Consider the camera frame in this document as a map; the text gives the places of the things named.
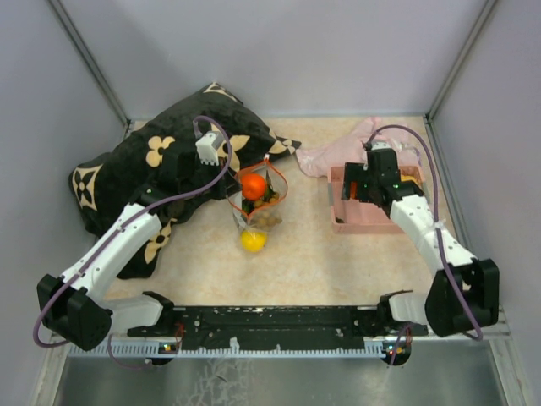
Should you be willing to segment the yellow lemon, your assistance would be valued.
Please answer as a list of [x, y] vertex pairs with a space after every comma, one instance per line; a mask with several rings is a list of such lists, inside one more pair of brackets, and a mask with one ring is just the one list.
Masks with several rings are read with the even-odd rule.
[[256, 232], [256, 231], [249, 231], [244, 230], [241, 232], [240, 235], [240, 243], [242, 247], [252, 253], [260, 252], [267, 242], [267, 234]]

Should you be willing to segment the brown longan bunch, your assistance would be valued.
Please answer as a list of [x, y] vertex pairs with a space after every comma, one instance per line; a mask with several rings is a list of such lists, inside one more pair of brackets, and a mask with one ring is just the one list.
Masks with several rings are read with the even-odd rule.
[[278, 210], [279, 200], [280, 194], [274, 191], [267, 191], [259, 200], [243, 198], [242, 209], [246, 223], [261, 232], [270, 232], [282, 223], [282, 216]]

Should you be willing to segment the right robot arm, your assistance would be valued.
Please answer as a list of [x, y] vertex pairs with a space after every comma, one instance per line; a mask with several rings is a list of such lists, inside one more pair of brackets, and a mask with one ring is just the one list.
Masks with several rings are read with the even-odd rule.
[[365, 163], [346, 163], [342, 199], [379, 207], [410, 238], [433, 276], [425, 294], [400, 291], [381, 298], [377, 321], [383, 332], [397, 334], [411, 322], [448, 337], [480, 334], [498, 322], [498, 266], [480, 260], [452, 236], [422, 189], [402, 179], [393, 149], [373, 148]]

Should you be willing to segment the clear zip top bag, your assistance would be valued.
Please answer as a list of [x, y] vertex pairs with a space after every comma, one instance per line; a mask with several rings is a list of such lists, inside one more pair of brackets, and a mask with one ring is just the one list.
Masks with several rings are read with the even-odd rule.
[[282, 223], [279, 206], [287, 194], [288, 182], [269, 154], [233, 176], [227, 201], [244, 250], [257, 253], [265, 247], [271, 232]]

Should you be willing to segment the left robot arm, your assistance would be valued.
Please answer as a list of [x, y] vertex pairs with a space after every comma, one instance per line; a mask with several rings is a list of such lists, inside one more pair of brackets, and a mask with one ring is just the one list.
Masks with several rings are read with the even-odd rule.
[[222, 162], [215, 149], [206, 147], [198, 153], [197, 160], [216, 172], [207, 184], [177, 195], [153, 194], [150, 202], [127, 204], [81, 259], [60, 276], [46, 274], [37, 283], [40, 313], [32, 331], [37, 346], [53, 346], [41, 340], [42, 326], [61, 337], [60, 345], [72, 343], [83, 350], [91, 350], [109, 335], [133, 327], [147, 326], [160, 336], [174, 329], [175, 314], [149, 294], [113, 301], [105, 301], [104, 296], [136, 252], [161, 230], [161, 208], [210, 193], [225, 178], [232, 155], [227, 154]]

